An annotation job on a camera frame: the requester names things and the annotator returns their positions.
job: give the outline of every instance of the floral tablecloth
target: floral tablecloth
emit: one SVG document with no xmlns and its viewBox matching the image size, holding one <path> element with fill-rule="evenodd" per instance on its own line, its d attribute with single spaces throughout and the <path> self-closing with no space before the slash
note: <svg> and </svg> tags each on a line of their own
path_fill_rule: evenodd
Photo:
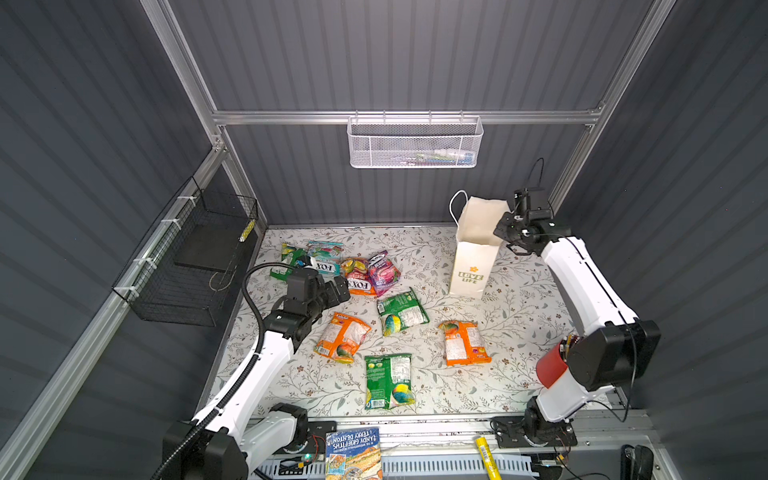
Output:
<svg viewBox="0 0 768 480">
<path fill-rule="evenodd" d="M 413 287 L 431 323 L 384 337 L 376 301 L 353 296 L 326 311 L 290 360 L 256 411 L 262 415 L 278 402 L 309 410 L 310 417 L 383 415 L 388 413 L 493 413 L 519 412 L 541 388 L 535 373 L 538 359 L 563 335 L 573 330 L 571 317 L 548 268 L 535 255 L 517 257 L 505 248 L 498 258 L 481 300 L 448 295 L 456 250 L 454 227 L 387 227 L 362 229 L 268 230 L 257 263 L 280 259 L 282 242 L 298 247 L 310 240 L 344 243 L 345 256 L 370 256 L 388 250 L 401 279 L 391 293 Z M 285 293 L 285 283 L 264 269 L 250 279 L 249 291 L 264 315 Z M 314 353 L 332 312 L 365 320 L 373 331 L 352 365 L 333 362 Z M 444 320 L 476 322 L 491 363 L 447 367 Z M 257 325 L 245 302 L 227 343 L 211 396 L 230 378 L 253 345 Z M 412 354 L 412 390 L 417 403 L 389 411 L 363 408 L 366 369 L 362 358 L 381 353 Z"/>
</svg>

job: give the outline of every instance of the red and yellow candy bag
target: red and yellow candy bag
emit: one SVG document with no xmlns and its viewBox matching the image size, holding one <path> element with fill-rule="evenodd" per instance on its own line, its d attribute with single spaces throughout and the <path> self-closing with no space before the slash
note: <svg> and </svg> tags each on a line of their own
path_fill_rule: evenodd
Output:
<svg viewBox="0 0 768 480">
<path fill-rule="evenodd" d="M 376 296 L 368 275 L 368 266 L 368 260 L 360 257 L 348 258 L 341 262 L 341 273 L 349 282 L 349 292 L 352 295 Z"/>
<path fill-rule="evenodd" d="M 472 322 L 443 322 L 440 328 L 445 332 L 445 363 L 448 366 L 491 362 L 477 325 Z"/>
<path fill-rule="evenodd" d="M 340 363 L 352 363 L 370 331 L 371 326 L 361 319 L 334 313 L 331 323 L 315 345 L 315 352 Z"/>
</svg>

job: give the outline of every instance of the bag handle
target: bag handle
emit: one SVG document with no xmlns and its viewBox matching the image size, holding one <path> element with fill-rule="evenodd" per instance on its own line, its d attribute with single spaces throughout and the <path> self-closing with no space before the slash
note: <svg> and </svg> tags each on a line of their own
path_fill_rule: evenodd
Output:
<svg viewBox="0 0 768 480">
<path fill-rule="evenodd" d="M 456 220 L 456 215 L 453 214 L 453 200 L 455 200 L 456 197 L 458 197 L 458 195 L 461 193 L 464 194 L 464 198 L 466 199 L 467 202 L 469 202 L 469 197 L 467 196 L 466 190 L 459 190 L 458 192 L 453 194 L 453 197 L 451 197 L 451 201 L 448 203 L 448 210 L 449 212 L 451 212 L 451 217 L 453 217 L 453 221 L 456 222 L 457 227 L 458 227 L 458 220 Z"/>
</svg>

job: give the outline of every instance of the corrugated wall panel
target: corrugated wall panel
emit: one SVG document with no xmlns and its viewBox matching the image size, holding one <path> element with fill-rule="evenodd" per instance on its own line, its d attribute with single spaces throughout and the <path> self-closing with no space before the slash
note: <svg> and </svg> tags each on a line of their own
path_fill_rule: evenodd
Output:
<svg viewBox="0 0 768 480">
<path fill-rule="evenodd" d="M 637 404 L 691 480 L 764 476 L 767 25 L 678 2 L 561 211 L 661 327 Z"/>
<path fill-rule="evenodd" d="M 210 143 L 138 1 L 0 3 L 0 86 L 3 445 Z M 129 316 L 28 478 L 148 476 L 222 332 Z"/>
<path fill-rule="evenodd" d="M 457 190 L 508 199 L 538 157 L 546 160 L 542 186 L 552 187 L 584 127 L 489 125 L 477 167 L 439 170 L 352 168 L 343 126 L 227 129 L 254 188 L 263 192 L 270 224 L 299 224 L 450 221 L 448 201 Z"/>
<path fill-rule="evenodd" d="M 597 106 L 649 0 L 173 0 L 221 110 Z"/>
</svg>

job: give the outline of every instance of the blue book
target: blue book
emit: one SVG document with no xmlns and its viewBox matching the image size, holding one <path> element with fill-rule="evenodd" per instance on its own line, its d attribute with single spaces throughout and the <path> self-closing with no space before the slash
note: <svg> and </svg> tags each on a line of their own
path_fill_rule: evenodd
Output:
<svg viewBox="0 0 768 480">
<path fill-rule="evenodd" d="M 379 429 L 355 429 L 326 437 L 326 480 L 382 478 Z"/>
</svg>

